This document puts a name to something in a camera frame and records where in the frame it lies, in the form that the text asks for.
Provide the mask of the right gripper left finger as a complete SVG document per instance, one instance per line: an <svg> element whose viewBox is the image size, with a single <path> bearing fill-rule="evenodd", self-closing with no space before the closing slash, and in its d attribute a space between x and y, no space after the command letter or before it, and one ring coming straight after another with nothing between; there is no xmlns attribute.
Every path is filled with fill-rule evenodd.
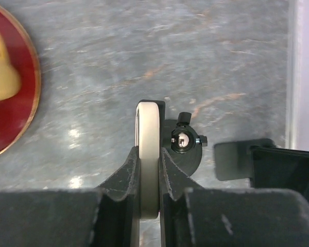
<svg viewBox="0 0 309 247"><path fill-rule="evenodd" d="M138 246L140 159L96 188L0 192L0 246Z"/></svg>

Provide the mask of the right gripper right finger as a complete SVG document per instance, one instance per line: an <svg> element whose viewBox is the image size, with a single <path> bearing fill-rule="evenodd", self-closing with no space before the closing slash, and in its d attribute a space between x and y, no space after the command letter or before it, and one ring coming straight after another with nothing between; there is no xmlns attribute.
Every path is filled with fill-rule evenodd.
<svg viewBox="0 0 309 247"><path fill-rule="evenodd" d="M162 246L309 246L309 203L290 189L208 189L166 149L159 159Z"/></svg>

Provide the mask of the round base phone holder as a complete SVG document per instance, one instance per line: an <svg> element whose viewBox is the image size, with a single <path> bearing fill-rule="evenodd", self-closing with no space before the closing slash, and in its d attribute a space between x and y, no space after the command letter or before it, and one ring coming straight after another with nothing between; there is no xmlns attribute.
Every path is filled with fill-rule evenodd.
<svg viewBox="0 0 309 247"><path fill-rule="evenodd" d="M141 158L155 160L159 148L165 148L173 162L186 175L198 169L202 148L208 145L207 137L199 135L190 126L192 114L181 112L178 118L165 118L166 104L161 100L143 99L138 102L135 116L135 145Z"/></svg>

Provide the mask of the phone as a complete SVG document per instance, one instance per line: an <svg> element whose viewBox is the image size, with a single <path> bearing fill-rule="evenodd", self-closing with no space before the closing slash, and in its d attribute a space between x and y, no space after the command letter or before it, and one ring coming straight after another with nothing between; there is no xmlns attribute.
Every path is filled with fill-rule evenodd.
<svg viewBox="0 0 309 247"><path fill-rule="evenodd" d="M252 147L253 188L294 190L309 202L309 151Z"/></svg>
<svg viewBox="0 0 309 247"><path fill-rule="evenodd" d="M140 159L140 213L155 219L159 212L160 115L155 102L136 107L135 145Z"/></svg>

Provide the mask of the black folding phone stand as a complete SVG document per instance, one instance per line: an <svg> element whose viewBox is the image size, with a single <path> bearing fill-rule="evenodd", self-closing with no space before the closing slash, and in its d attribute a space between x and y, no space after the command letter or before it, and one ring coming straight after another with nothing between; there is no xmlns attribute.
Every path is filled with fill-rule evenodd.
<svg viewBox="0 0 309 247"><path fill-rule="evenodd" d="M248 179L253 175L251 151L257 147L274 147L269 138L239 140L215 144L215 175L219 181Z"/></svg>

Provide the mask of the red round tray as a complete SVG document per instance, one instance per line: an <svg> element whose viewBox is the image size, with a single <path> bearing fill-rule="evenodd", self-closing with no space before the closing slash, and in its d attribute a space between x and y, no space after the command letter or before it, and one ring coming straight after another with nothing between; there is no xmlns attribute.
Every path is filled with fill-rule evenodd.
<svg viewBox="0 0 309 247"><path fill-rule="evenodd" d="M19 21L0 6L0 154L29 127L40 94L36 49Z"/></svg>

